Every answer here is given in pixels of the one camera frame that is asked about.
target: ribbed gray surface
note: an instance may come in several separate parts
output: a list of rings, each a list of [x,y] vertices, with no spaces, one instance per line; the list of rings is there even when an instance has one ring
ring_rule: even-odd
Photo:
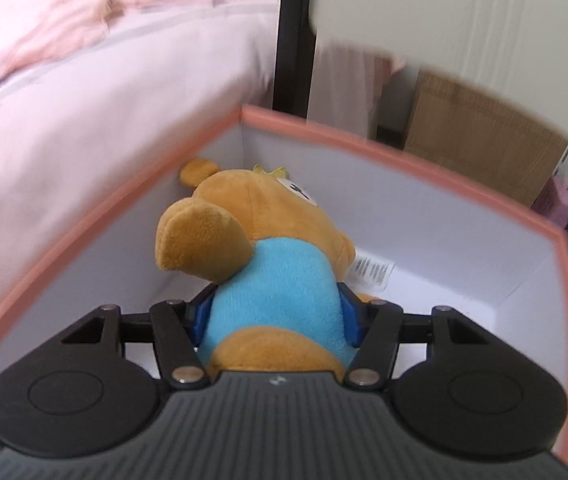
[[[550,454],[498,465],[449,458],[407,434],[381,398],[328,373],[226,372],[203,392],[174,394],[142,434],[88,458],[0,453],[0,480],[115,479],[568,480],[568,471]]]

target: plush toy arm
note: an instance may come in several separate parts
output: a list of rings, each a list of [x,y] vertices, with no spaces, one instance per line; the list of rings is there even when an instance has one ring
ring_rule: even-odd
[[[181,270],[223,283],[253,257],[253,245],[226,209],[200,198],[184,198],[161,216],[155,260],[163,270]]]

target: metal screw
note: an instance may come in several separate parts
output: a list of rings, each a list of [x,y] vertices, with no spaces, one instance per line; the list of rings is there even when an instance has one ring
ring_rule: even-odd
[[[204,371],[196,366],[180,366],[171,375],[179,383],[196,383],[204,378]]]
[[[372,386],[379,382],[379,374],[370,368],[357,368],[349,373],[349,381],[357,386]]]

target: plush toy eye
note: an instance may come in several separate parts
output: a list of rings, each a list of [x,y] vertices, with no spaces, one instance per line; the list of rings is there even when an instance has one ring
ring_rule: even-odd
[[[290,192],[295,193],[299,198],[306,200],[309,204],[317,205],[317,202],[313,200],[307,192],[305,192],[301,187],[299,187],[296,183],[291,182],[287,178],[279,178],[279,183],[288,189]]]

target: plush toy leg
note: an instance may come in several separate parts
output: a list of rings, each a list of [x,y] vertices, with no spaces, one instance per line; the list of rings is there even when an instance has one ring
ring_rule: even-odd
[[[301,334],[274,326],[250,326],[233,332],[215,348],[208,369],[213,377],[221,370],[329,370],[338,381],[344,375],[344,366],[327,349]]]
[[[181,270],[223,283],[252,257],[252,243],[226,209],[200,198],[185,198],[161,216],[155,259],[162,270]]]

